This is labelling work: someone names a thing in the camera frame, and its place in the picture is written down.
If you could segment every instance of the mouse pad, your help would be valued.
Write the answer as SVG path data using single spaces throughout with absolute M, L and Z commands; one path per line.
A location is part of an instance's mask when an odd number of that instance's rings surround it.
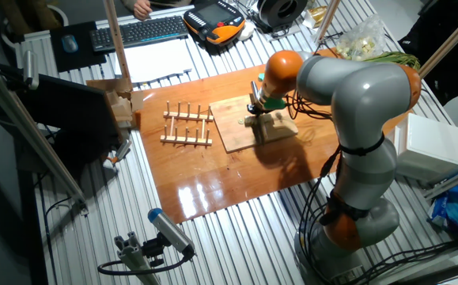
M 73 70 L 82 67 L 105 63 L 104 54 L 93 53 L 92 41 L 89 38 L 89 31 L 97 29 L 95 22 L 70 25 L 63 28 L 56 28 L 50 31 L 51 44 L 55 53 L 56 68 L 58 72 Z M 74 53 L 67 53 L 63 50 L 62 37 L 65 35 L 74 36 L 78 43 L 78 50 Z

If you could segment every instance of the black tape roll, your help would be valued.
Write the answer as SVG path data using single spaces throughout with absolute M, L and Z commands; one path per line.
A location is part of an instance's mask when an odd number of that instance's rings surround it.
M 301 15 L 307 3 L 308 0 L 259 0 L 260 20 L 272 28 L 290 24 Z

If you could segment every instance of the slotted metal table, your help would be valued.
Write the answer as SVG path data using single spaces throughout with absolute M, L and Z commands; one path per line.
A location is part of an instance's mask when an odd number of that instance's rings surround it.
M 327 5 L 326 0 L 317 3 Z M 160 11 L 154 13 L 153 17 L 181 15 L 187 9 Z M 374 13 L 368 0 L 341 1 L 327 34 L 349 31 Z M 133 17 L 119 19 L 121 25 L 134 21 Z M 311 32 L 299 26 L 299 33 L 271 42 L 255 32 L 251 39 L 223 47 L 216 55 L 208 54 L 190 37 L 181 40 L 195 68 L 186 74 L 136 86 L 134 89 L 170 86 L 253 67 L 266 63 L 273 53 L 283 49 L 315 51 Z M 97 27 L 108 27 L 108 23 L 99 21 Z M 387 29 L 386 33 L 390 37 L 386 39 L 385 50 L 401 51 L 396 41 L 391 40 L 392 34 Z M 327 44 L 331 47 L 335 45 L 333 40 Z M 106 55 L 107 62 L 104 64 L 59 73 L 49 31 L 28 34 L 24 42 L 16 45 L 18 64 L 27 50 L 38 55 L 41 74 L 80 84 L 85 84 L 86 80 L 115 77 L 114 53 Z M 413 111 L 420 116 L 453 124 L 425 82 L 423 84 L 429 92 L 422 93 Z M 155 238 L 157 234 L 147 220 L 148 211 L 161 205 L 146 152 L 138 131 L 130 131 L 128 135 L 133 144 L 124 160 L 115 167 L 109 161 L 97 161 L 85 169 L 81 188 L 87 198 L 88 215 L 80 215 L 78 208 L 71 202 L 63 203 L 50 212 L 47 224 L 51 231 L 51 248 L 47 243 L 43 215 L 39 214 L 50 284 L 139 284 L 133 276 L 113 277 L 97 272 L 98 264 L 118 260 L 113 241 L 115 236 L 126 237 L 128 232 L 134 231 L 140 241 L 145 241 Z M 313 209 L 326 202 L 325 196 L 333 188 L 330 181 L 335 177 L 330 175 L 329 178 L 322 181 Z M 159 273 L 162 284 L 303 284 L 296 264 L 293 236 L 312 183 L 299 184 L 181 223 L 180 227 L 195 243 L 197 257 L 177 269 Z M 451 240 L 446 233 L 437 233 L 427 223 L 429 205 L 422 198 L 421 191 L 422 187 L 417 181 L 405 177 L 397 177 L 392 183 L 384 197 L 396 205 L 400 226 L 384 241 L 361 249 L 364 269 L 393 253 Z M 64 198 L 66 192 L 56 183 L 55 178 L 45 177 L 36 189 L 37 210 L 44 213 L 54 202 Z M 429 264 L 448 257 L 439 256 L 429 261 Z M 166 249 L 164 258 L 166 264 L 175 264 L 180 256 L 174 249 Z M 373 283 L 390 283 L 429 264 L 424 262 L 401 267 L 375 279 Z M 124 270 L 124 267 L 119 265 L 117 270 Z

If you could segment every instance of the black monitor screen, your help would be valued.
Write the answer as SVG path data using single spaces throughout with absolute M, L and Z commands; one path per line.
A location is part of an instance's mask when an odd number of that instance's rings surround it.
M 14 78 L 23 76 L 15 67 L 0 65 L 0 70 Z M 17 95 L 37 123 L 119 145 L 119 131 L 102 90 L 40 74 L 37 90 Z M 0 116 L 6 116 L 1 107 Z
M 233 16 L 218 5 L 209 5 L 197 13 L 209 25 L 216 25 L 219 22 L 227 21 Z

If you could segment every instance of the person's hand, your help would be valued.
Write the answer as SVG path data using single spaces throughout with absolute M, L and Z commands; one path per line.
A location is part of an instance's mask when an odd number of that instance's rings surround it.
M 143 21 L 148 15 L 153 12 L 150 8 L 149 0 L 137 0 L 134 4 L 134 16 Z

